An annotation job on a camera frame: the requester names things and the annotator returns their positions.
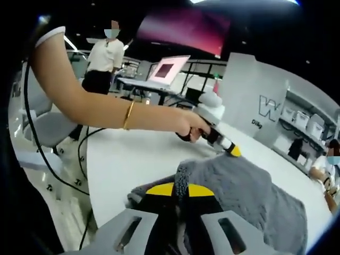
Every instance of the white box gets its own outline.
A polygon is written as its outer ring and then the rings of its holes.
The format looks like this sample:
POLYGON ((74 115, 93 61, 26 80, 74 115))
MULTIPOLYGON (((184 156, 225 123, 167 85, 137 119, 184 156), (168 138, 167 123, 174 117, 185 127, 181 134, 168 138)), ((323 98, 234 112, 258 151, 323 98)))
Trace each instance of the white box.
POLYGON ((309 122, 307 125, 307 133, 315 137, 318 140, 321 140, 323 131, 324 131, 324 127, 322 127, 319 123, 309 122))
POLYGON ((305 130, 306 126, 308 124, 309 121, 309 116, 305 115, 305 113, 298 111, 296 113, 296 117, 294 120, 294 123, 296 126, 298 126, 299 128, 305 130))
POLYGON ((290 109, 287 106, 283 107, 282 114, 281 114, 282 118, 284 118, 287 121, 293 121, 294 115, 295 115, 294 110, 290 109))

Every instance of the woman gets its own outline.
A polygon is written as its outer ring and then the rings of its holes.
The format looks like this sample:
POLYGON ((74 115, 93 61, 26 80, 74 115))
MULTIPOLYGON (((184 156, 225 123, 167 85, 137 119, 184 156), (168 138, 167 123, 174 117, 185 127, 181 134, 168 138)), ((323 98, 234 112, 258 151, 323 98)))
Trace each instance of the woman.
POLYGON ((132 105, 127 100, 85 91, 67 57, 65 27, 55 20, 56 16, 41 16, 49 9, 48 6, 43 12, 34 13, 38 8, 42 10, 43 2, 39 4, 24 1, 20 6, 24 10, 22 13, 18 12, 15 4, 8 3, 6 6, 19 21, 9 20, 3 30, 6 36, 13 39, 5 51, 9 71, 3 72, 0 86, 0 194, 5 212, 5 254, 46 254, 44 245, 52 250, 52 254, 63 252, 46 203, 30 184, 16 159, 8 129, 10 99, 17 99, 12 97, 13 80, 21 69, 22 60, 28 56, 47 96, 76 123, 110 129, 125 127, 170 131, 182 136, 190 134, 191 141, 198 139, 199 129, 210 132, 210 127, 193 112, 140 103, 132 105), (20 33, 13 22, 20 27, 20 33))
MULTIPOLYGON (((87 92, 108 94, 112 76, 121 68, 123 62, 124 44, 117 39, 119 32, 118 22, 111 21, 111 29, 104 30, 106 39, 98 41, 93 46, 87 59, 89 65, 82 82, 87 92)), ((78 141, 82 127, 78 125, 70 134, 72 140, 66 143, 78 141)))
POLYGON ((339 190, 339 186, 335 183, 335 166, 338 164, 340 164, 340 145, 336 139, 333 139, 328 144, 326 155, 318 157, 309 171, 309 176, 325 194, 331 212, 336 211, 332 196, 339 190))

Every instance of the face mask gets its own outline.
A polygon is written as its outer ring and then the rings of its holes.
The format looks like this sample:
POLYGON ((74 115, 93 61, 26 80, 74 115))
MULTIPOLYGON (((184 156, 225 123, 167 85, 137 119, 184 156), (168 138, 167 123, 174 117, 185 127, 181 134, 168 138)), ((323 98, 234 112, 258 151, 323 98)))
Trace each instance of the face mask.
POLYGON ((104 29, 107 38, 114 39, 119 35, 120 29, 104 29))
POLYGON ((340 156, 330 156, 330 157, 327 157, 327 161, 328 161, 331 165, 340 164, 340 156))

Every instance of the gold bracelet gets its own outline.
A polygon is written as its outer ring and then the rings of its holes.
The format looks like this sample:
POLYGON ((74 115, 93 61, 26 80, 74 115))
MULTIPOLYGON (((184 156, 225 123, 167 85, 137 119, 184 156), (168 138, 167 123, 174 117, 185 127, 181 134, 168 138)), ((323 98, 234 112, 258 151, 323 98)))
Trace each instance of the gold bracelet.
POLYGON ((123 124, 123 129, 125 129, 125 130, 128 130, 126 128, 126 126, 128 125, 128 120, 130 118, 133 105, 134 105, 134 101, 132 101, 131 105, 129 106, 129 109, 127 109, 127 112, 126 112, 126 116, 125 116, 125 120, 124 120, 124 124, 123 124))

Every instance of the handheld tool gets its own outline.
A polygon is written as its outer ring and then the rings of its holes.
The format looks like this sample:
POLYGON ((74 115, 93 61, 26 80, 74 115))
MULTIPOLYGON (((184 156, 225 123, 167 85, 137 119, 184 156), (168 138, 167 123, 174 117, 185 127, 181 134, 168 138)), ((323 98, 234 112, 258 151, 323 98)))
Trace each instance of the handheld tool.
MULTIPOLYGON (((149 189, 136 209, 125 209, 102 226, 94 242, 63 255, 180 255, 171 245, 177 223, 173 187, 149 189)), ((182 209, 192 255, 284 255, 266 245, 263 234, 242 217, 222 211, 208 188, 189 184, 186 199, 182 209)))
MULTIPOLYGON (((211 127, 209 135, 202 133, 202 137, 217 151, 226 151, 227 153, 240 157, 241 152, 229 138, 223 135, 218 129, 218 125, 223 117, 225 107, 222 105, 222 99, 214 92, 203 93, 199 97, 201 103, 193 109, 195 113, 202 117, 211 127)), ((190 141, 190 134, 183 137, 177 134, 183 141, 190 141)))

